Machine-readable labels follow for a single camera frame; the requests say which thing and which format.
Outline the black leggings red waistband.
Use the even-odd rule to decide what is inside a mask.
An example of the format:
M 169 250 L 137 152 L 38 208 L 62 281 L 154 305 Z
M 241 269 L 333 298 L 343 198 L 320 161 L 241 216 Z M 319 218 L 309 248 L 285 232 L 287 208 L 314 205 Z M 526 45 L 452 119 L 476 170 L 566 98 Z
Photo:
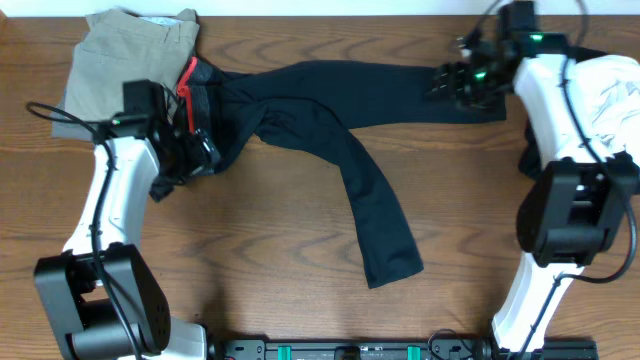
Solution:
M 424 268 L 414 237 L 386 177 L 353 130 L 400 123 L 481 124 L 506 118 L 498 97 L 485 110 L 466 110 L 434 90 L 436 69 L 354 61 L 306 61 L 281 69 L 224 72 L 197 57 L 179 78 L 177 95 L 188 125 L 211 141 L 211 166 L 225 171 L 252 135 L 315 155 L 340 170 L 353 213 L 369 287 L 408 278 Z

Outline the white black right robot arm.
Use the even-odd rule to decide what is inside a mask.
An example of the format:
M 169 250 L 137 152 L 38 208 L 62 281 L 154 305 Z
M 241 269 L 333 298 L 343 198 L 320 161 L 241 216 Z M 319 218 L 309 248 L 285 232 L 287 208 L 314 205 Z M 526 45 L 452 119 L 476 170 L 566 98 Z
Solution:
M 434 92 L 484 110 L 500 95 L 523 103 L 541 172 L 516 218 L 520 263 L 486 339 L 431 338 L 436 359 L 594 359 L 591 340 L 549 340 L 562 297 L 607 251 L 622 221 L 636 224 L 639 190 L 639 64 L 593 55 L 561 33 L 479 31 L 463 60 L 441 66 Z

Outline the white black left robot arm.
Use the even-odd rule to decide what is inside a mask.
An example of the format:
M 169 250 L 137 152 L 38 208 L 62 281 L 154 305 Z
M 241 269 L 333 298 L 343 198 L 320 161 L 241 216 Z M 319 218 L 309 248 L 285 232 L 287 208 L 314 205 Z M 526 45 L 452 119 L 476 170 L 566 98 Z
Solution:
M 38 260 L 34 282 L 65 359 L 206 359 L 203 326 L 172 317 L 140 254 L 147 198 L 184 162 L 166 120 L 113 120 L 94 136 L 88 197 L 61 254 Z

